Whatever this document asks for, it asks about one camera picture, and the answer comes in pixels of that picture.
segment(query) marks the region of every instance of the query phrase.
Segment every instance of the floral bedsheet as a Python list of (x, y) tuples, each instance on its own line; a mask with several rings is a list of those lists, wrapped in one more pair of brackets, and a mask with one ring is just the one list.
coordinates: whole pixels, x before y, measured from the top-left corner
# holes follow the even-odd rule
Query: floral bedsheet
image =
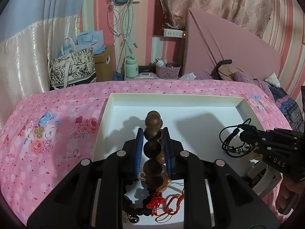
[[(262, 90), (241, 82), (113, 81), (30, 95), (18, 103), (0, 132), (0, 189), (24, 224), (81, 159), (92, 158), (107, 99), (115, 92), (244, 97), (264, 129), (291, 129)], [(275, 213), (277, 192), (278, 187), (266, 197)]]

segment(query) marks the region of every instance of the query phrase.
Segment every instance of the black cord bracelet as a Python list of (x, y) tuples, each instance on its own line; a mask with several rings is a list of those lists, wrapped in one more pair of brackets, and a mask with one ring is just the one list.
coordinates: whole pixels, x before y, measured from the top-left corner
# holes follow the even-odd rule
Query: black cord bracelet
[(138, 223), (140, 218), (139, 216), (145, 215), (145, 216), (150, 216), (153, 212), (152, 209), (148, 209), (146, 207), (147, 204), (149, 204), (153, 198), (153, 194), (156, 192), (154, 189), (150, 189), (147, 187), (149, 196), (142, 201), (143, 208), (132, 208), (130, 205), (132, 204), (132, 201), (125, 195), (126, 194), (126, 186), (127, 185), (132, 185), (133, 181), (132, 180), (124, 180), (123, 181), (123, 211), (127, 214), (127, 219), (135, 224)]

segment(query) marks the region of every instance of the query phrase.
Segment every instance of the brown bead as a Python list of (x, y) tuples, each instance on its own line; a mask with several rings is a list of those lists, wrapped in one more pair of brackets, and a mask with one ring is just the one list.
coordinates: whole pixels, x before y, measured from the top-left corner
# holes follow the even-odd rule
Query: brown bead
[(145, 118), (145, 125), (161, 128), (161, 119), (157, 114), (150, 114)]
[(165, 156), (164, 156), (164, 152), (162, 152), (159, 157), (157, 157), (157, 159), (162, 163), (165, 164)]
[(159, 192), (165, 191), (165, 190), (167, 189), (168, 185), (169, 185), (170, 182), (171, 182), (171, 180), (169, 179), (169, 177), (168, 177), (167, 174), (165, 174), (164, 177), (165, 177), (165, 183), (164, 183), (163, 186), (161, 186), (160, 188), (158, 188), (158, 191), (159, 191)]
[(143, 152), (148, 158), (157, 158), (162, 152), (162, 146), (158, 141), (147, 141), (143, 147)]
[(157, 111), (150, 111), (147, 115), (152, 115), (152, 114), (158, 115), (159, 118), (161, 118), (161, 115)]
[(163, 175), (157, 177), (147, 177), (146, 184), (151, 189), (158, 189), (165, 185), (166, 178)]
[(162, 137), (162, 132), (159, 127), (148, 126), (144, 130), (144, 137), (147, 140), (158, 141)]
[(156, 177), (163, 172), (163, 164), (156, 159), (149, 159), (144, 163), (143, 170), (149, 177)]

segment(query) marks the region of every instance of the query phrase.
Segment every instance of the striped wallpaper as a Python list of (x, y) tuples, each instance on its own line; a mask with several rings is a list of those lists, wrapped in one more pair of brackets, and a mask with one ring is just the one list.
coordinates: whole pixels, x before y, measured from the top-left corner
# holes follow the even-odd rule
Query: striped wallpaper
[(302, 107), (305, 84), (304, 13), (296, 0), (274, 0), (271, 20), (263, 40), (281, 53), (279, 81)]
[[(132, 44), (139, 65), (148, 65), (156, 57), (168, 60), (182, 60), (184, 40), (153, 36), (155, 0), (141, 0), (134, 3), (134, 23), (131, 38), (138, 45)], [(81, 30), (103, 30), (104, 41), (112, 45), (114, 36), (107, 23), (108, 4), (106, 0), (84, 0), (81, 15)], [(301, 104), (300, 86), (305, 83), (305, 46), (304, 13), (296, 0), (274, 0), (271, 20), (263, 40), (282, 55), (279, 80), (286, 92)], [(116, 40), (113, 51), (115, 64), (113, 69), (120, 69), (125, 51), (121, 46), (123, 39)]]
[[(81, 31), (103, 30), (106, 45), (112, 45), (114, 35), (108, 27), (107, 0), (84, 0), (81, 15)], [(134, 23), (131, 39), (137, 44), (135, 48), (129, 44), (135, 54), (139, 65), (148, 65), (155, 58), (165, 57), (169, 60), (179, 60), (181, 39), (167, 39), (153, 36), (153, 21), (155, 0), (141, 0), (133, 4)], [(113, 22), (113, 14), (110, 14), (110, 21)], [(115, 59), (114, 70), (120, 69), (124, 61), (125, 50), (122, 46), (123, 38), (115, 41), (113, 59)]]

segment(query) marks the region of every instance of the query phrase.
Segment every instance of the human hand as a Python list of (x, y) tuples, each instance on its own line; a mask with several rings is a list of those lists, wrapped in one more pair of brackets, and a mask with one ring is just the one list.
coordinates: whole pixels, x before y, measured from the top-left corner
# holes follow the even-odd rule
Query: human hand
[(299, 200), (300, 200), (301, 195), (304, 192), (304, 189), (305, 189), (305, 182), (296, 183), (290, 180), (289, 178), (283, 176), (279, 194), (275, 201), (276, 210), (279, 210), (280, 208), (284, 209), (285, 207), (287, 207), (288, 205), (287, 199), (289, 198), (292, 192), (297, 193), (299, 195)]

